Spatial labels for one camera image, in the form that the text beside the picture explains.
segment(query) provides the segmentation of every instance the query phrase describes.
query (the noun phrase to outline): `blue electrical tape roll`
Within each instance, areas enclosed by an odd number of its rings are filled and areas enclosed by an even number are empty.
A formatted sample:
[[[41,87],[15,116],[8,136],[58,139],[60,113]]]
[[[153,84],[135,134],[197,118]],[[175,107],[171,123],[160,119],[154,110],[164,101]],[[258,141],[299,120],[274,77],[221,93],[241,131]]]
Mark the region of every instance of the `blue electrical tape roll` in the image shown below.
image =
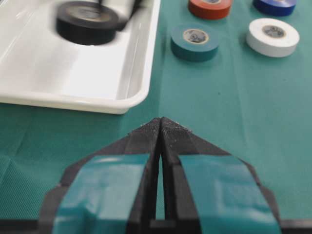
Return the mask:
[[[172,52],[188,61],[212,59],[219,47],[217,33],[206,25],[198,23],[182,24],[171,35]]]
[[[297,0],[253,0],[258,11],[270,16],[289,16],[296,4]]]

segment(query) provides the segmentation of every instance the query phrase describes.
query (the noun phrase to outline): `teal electrical tape roll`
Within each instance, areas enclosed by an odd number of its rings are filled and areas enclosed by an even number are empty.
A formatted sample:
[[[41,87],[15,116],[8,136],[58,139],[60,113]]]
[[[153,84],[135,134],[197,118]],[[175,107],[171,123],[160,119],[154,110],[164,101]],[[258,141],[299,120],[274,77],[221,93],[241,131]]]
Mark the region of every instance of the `teal electrical tape roll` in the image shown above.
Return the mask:
[[[171,49],[179,58],[188,61],[212,59],[219,47],[217,33],[203,24],[182,24],[172,31]]]

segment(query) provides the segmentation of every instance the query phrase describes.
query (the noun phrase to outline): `teal fabric surface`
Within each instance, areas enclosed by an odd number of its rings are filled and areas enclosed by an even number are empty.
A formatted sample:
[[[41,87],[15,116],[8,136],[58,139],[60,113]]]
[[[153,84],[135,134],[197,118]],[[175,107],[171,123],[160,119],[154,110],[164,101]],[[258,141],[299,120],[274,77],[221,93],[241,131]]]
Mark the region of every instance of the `teal fabric surface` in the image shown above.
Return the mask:
[[[165,197],[162,176],[162,160],[159,160],[159,174],[157,184],[156,218],[165,219]]]
[[[233,1],[217,21],[193,16],[187,0],[163,0],[149,96],[125,115],[0,104],[0,218],[37,218],[68,165],[162,116],[251,163],[281,218],[312,218],[311,11],[312,1],[301,0],[279,18],[301,41],[293,55],[275,59],[245,43],[249,23],[266,17],[252,0]],[[189,22],[218,32],[214,59],[173,55],[171,30]]]

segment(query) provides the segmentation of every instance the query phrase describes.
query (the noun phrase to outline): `tape roll label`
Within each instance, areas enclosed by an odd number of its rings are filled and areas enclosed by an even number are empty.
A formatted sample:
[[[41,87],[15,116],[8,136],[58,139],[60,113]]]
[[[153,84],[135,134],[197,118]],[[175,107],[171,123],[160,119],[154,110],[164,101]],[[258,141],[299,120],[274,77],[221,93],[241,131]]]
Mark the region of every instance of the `tape roll label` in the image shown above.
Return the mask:
[[[183,39],[192,44],[205,44],[209,41],[209,36],[206,32],[200,29],[188,29],[183,33]]]
[[[218,4],[220,3],[222,0],[202,0],[205,3],[209,3],[209,4]]]
[[[109,14],[90,6],[72,6],[67,9],[67,13],[73,17],[93,22],[107,22],[111,19]]]
[[[266,25],[262,28],[262,31],[264,32],[265,35],[271,37],[271,38],[283,38],[286,35],[286,32],[274,25]]]

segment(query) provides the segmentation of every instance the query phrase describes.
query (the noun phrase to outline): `electrical tape roll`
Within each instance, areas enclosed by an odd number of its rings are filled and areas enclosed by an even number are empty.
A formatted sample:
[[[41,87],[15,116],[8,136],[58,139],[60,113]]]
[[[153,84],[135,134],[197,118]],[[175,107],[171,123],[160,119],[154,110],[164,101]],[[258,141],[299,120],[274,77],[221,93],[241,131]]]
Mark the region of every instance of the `electrical tape roll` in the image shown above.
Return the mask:
[[[100,45],[116,35],[118,15],[95,2],[70,1],[58,7],[56,30],[63,38],[82,45]]]
[[[270,16],[289,16],[297,5],[297,0],[253,0],[258,11]]]
[[[182,24],[172,31],[171,49],[181,59],[207,61],[216,55],[218,47],[217,33],[206,25]]]
[[[228,16],[232,0],[189,0],[190,12],[207,20],[218,20]]]
[[[252,21],[246,37],[247,44],[257,52],[274,58],[291,55],[300,41],[300,35],[289,24],[262,18]]]

